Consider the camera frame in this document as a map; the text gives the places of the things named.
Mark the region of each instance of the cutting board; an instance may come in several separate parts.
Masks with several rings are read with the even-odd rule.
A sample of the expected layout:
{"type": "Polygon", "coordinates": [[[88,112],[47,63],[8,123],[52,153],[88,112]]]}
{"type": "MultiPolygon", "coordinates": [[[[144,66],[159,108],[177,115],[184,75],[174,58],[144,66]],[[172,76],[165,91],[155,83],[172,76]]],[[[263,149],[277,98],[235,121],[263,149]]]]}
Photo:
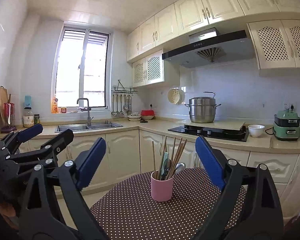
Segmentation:
{"type": "Polygon", "coordinates": [[[177,123],[199,126],[199,127],[207,127],[207,128],[215,128],[215,129],[227,129],[227,130],[240,130],[244,125],[244,121],[240,120],[215,120],[211,123],[194,123],[188,120],[178,121],[177,123]]]}
{"type": "Polygon", "coordinates": [[[8,92],[4,87],[0,87],[0,115],[3,125],[5,125],[4,103],[8,103],[8,92]]]}

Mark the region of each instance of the pot lid handle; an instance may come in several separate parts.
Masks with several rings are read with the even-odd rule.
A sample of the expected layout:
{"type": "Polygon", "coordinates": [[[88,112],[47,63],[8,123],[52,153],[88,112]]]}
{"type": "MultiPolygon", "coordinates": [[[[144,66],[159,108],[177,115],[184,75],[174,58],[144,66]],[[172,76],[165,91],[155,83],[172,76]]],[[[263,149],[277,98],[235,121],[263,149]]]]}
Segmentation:
{"type": "Polygon", "coordinates": [[[207,91],[205,91],[204,93],[212,93],[212,94],[213,94],[213,97],[212,97],[212,98],[214,98],[214,97],[215,97],[215,95],[216,95],[216,93],[215,93],[215,92],[207,92],[207,91]]]}

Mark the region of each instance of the small jar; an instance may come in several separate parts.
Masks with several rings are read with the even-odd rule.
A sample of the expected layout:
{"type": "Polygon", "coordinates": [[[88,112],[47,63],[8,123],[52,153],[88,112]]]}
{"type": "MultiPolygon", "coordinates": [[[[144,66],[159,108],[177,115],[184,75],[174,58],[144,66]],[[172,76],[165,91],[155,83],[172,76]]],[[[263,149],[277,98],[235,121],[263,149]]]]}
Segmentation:
{"type": "Polygon", "coordinates": [[[34,124],[40,123],[40,115],[39,114],[35,114],[34,115],[34,124]]]}
{"type": "Polygon", "coordinates": [[[23,126],[26,128],[34,126],[34,115],[31,107],[25,107],[23,110],[23,126]]]}

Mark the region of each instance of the window pane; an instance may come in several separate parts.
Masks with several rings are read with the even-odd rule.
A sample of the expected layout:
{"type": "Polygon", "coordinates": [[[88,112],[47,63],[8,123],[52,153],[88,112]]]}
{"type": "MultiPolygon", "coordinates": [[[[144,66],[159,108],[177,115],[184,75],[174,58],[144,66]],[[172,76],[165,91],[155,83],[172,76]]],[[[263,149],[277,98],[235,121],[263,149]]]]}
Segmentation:
{"type": "Polygon", "coordinates": [[[65,30],[58,58],[56,97],[59,107],[78,106],[79,78],[85,31],[65,30]]]}
{"type": "Polygon", "coordinates": [[[84,61],[83,97],[89,99],[91,107],[106,106],[105,77],[108,35],[89,33],[84,61]]]}

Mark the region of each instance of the beige countertop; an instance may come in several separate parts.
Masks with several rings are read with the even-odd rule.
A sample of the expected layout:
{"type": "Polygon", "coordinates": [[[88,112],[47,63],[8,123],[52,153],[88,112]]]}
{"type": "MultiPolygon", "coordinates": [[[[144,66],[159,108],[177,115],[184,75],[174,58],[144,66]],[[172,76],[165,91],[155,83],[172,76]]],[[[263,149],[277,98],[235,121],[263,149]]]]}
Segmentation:
{"type": "MultiPolygon", "coordinates": [[[[113,132],[122,132],[140,129],[143,131],[148,131],[168,137],[176,137],[180,139],[187,139],[189,142],[195,142],[197,136],[180,134],[176,132],[170,132],[168,129],[180,126],[180,123],[163,121],[163,120],[150,120],[148,123],[131,122],[125,119],[124,121],[114,121],[123,127],[117,128],[106,128],[101,130],[89,130],[89,131],[78,131],[74,132],[74,136],[86,136],[86,135],[98,135],[113,132]]],[[[57,135],[55,130],[57,125],[44,125],[43,132],[36,136],[34,139],[50,139],[57,135]]],[[[0,139],[3,138],[5,134],[0,133],[0,139]]],[[[274,135],[263,134],[260,138],[248,137],[246,142],[228,141],[221,139],[207,138],[211,146],[228,148],[234,150],[243,151],[254,151],[263,153],[279,153],[279,154],[298,154],[300,153],[300,138],[298,141],[279,141],[274,135]]]]}

